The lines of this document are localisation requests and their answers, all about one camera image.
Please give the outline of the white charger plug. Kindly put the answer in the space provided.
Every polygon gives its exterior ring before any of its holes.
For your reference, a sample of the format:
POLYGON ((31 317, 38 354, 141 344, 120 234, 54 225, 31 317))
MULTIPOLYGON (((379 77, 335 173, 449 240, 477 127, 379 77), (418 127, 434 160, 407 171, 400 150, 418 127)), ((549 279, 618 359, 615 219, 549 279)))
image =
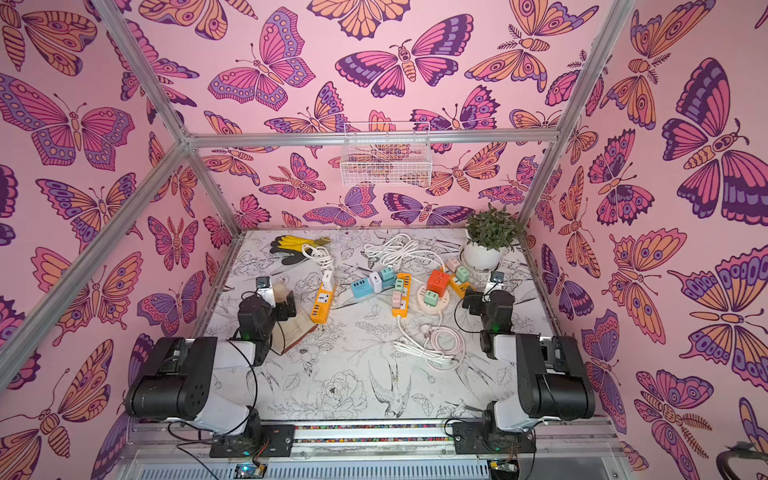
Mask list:
POLYGON ((332 269, 323 271, 322 283, 323 288, 327 291, 332 291, 335 288, 334 272, 332 269))

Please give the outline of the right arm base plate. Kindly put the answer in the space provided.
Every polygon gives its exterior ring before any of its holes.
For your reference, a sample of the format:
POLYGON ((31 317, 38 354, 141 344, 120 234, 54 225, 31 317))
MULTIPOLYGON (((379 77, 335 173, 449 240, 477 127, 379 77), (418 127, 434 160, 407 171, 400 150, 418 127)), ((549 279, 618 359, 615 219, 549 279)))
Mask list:
POLYGON ((479 420, 450 421, 445 431, 453 439, 457 454, 507 455, 537 451, 532 435, 494 430, 479 420))

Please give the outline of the white usb charger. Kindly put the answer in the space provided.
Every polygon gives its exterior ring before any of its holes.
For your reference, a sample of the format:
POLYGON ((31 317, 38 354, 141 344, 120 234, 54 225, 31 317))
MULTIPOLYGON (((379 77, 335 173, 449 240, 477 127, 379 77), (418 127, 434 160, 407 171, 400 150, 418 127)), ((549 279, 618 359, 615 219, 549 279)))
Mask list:
POLYGON ((369 281, 374 293, 381 293, 383 291, 383 280, 379 272, 371 272, 369 274, 369 281))

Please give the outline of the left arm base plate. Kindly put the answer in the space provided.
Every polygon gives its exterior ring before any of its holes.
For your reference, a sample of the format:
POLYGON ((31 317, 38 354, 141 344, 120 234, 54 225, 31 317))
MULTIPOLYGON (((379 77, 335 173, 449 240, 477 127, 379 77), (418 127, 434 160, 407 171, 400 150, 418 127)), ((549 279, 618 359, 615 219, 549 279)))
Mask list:
POLYGON ((228 435, 211 442, 211 458, 283 458, 289 457, 294 444, 294 424, 262 424, 248 427, 243 434, 228 435))

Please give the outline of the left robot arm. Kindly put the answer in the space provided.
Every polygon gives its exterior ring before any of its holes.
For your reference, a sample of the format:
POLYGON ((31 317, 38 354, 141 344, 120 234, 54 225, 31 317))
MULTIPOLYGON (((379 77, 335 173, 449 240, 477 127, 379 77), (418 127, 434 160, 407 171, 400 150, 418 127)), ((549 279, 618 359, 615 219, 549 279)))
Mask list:
POLYGON ((125 397, 126 413, 183 421, 215 439, 260 441, 256 368, 272 349, 275 324, 296 314, 292 293, 271 304, 254 292, 241 299, 232 338, 159 340, 125 397))

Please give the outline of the blue power strip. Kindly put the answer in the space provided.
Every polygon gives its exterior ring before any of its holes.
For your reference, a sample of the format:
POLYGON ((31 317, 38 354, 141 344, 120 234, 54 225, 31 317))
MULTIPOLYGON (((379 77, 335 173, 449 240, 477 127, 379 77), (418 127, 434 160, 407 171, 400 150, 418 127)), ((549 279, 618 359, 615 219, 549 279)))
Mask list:
POLYGON ((374 287, 369 277, 353 282, 350 288, 355 299, 364 299, 374 294, 374 287))

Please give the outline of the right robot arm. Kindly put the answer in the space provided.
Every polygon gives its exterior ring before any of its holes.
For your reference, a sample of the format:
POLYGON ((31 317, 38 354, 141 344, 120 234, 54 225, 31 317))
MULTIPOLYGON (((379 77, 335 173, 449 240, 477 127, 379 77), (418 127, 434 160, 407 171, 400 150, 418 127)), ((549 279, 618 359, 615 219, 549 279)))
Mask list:
POLYGON ((481 320, 481 350, 515 368, 516 394, 487 405, 484 436, 527 433, 546 421, 591 418, 594 392, 577 342, 568 336, 515 333, 514 303, 505 290, 470 290, 462 300, 462 307, 481 320))

